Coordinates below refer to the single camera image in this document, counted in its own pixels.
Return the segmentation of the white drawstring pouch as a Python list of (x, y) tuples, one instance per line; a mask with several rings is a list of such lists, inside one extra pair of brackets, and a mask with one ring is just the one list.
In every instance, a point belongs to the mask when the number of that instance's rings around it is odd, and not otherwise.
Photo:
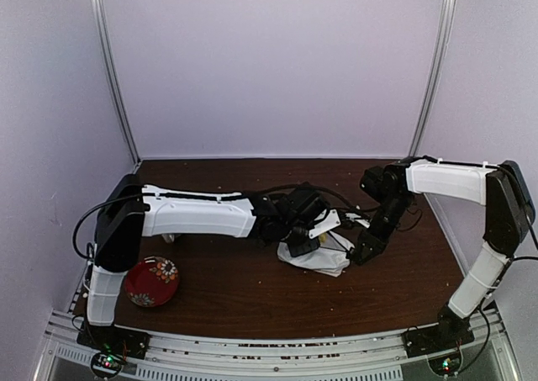
[(333, 231), (326, 234), (327, 241), (320, 243), (318, 250), (300, 257), (291, 257), (287, 245), (281, 242), (277, 248), (277, 257), (292, 266), (337, 278), (349, 267), (351, 261), (346, 254), (354, 246)]

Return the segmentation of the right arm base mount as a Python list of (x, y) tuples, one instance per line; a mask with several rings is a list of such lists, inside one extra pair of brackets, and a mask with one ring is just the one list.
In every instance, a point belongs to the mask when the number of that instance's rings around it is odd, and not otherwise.
[(408, 358), (455, 349), (461, 344), (475, 341), (471, 330), (465, 330), (456, 335), (442, 334), (439, 325), (407, 329), (402, 334), (402, 338)]

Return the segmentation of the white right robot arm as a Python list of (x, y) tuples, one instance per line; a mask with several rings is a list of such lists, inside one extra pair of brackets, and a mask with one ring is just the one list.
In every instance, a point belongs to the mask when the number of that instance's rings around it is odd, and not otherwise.
[(358, 236), (349, 258), (365, 264), (381, 255), (414, 198), (424, 195), (453, 246), (462, 246), (462, 230), (475, 230), (480, 247), (460, 250), (468, 269), (462, 283), (441, 308), (431, 341), (446, 349), (467, 331), (471, 315), (499, 285), (527, 236), (534, 234), (536, 210), (517, 162), (445, 161), (407, 157), (365, 170), (361, 189), (378, 202), (369, 226)]

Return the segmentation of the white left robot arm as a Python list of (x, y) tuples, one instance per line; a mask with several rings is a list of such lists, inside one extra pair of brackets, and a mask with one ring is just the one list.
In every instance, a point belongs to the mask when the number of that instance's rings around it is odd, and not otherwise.
[(273, 197), (253, 193), (193, 193), (140, 183), (126, 175), (98, 209), (93, 267), (86, 307), (89, 338), (104, 351), (121, 342), (114, 311), (126, 273), (138, 262), (144, 237), (226, 235), (283, 241), (310, 251), (310, 232), (330, 210), (307, 183)]

